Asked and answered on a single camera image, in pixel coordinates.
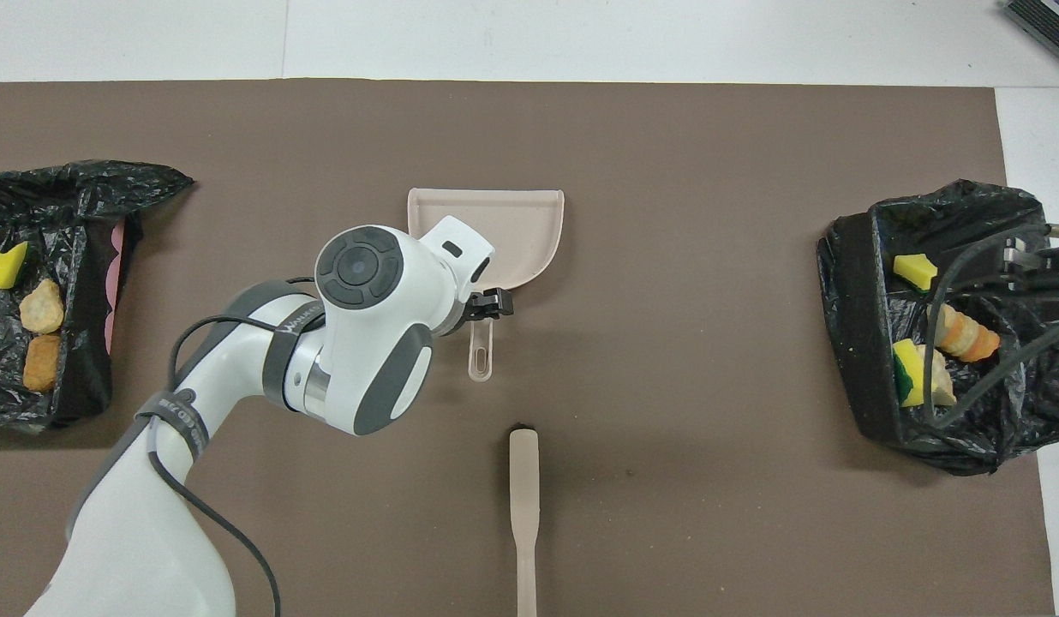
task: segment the beige dustpan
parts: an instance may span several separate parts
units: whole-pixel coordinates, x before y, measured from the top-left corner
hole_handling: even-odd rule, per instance
[[[496,247],[496,256],[475,290],[514,289],[533,280],[553,261],[563,226],[563,192],[412,188],[408,193],[409,234],[423,236],[443,216],[455,216]],[[493,323],[469,324],[468,375],[475,381],[491,376]]]

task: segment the white floor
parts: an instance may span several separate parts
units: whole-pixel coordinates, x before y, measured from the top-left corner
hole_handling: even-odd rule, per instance
[[[1008,182],[1059,222],[1059,60],[994,0],[0,0],[0,81],[280,77],[993,87]]]

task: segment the beige spatula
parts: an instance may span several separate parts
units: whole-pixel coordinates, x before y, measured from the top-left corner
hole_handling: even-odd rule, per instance
[[[541,522],[541,461],[537,431],[510,431],[510,530],[518,555],[518,617],[537,617],[534,551]]]

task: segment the round center button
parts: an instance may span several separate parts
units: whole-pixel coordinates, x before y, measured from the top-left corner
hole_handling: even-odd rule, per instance
[[[335,273],[339,274],[340,280],[346,285],[365,285],[377,273],[377,256],[373,250],[365,247],[351,247],[335,264]]]

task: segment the circular button pad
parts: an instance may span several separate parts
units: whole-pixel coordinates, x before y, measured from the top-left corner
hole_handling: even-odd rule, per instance
[[[335,238],[317,258],[317,285],[342,309],[367,309],[389,296],[403,273],[396,236],[381,228],[358,228]]]

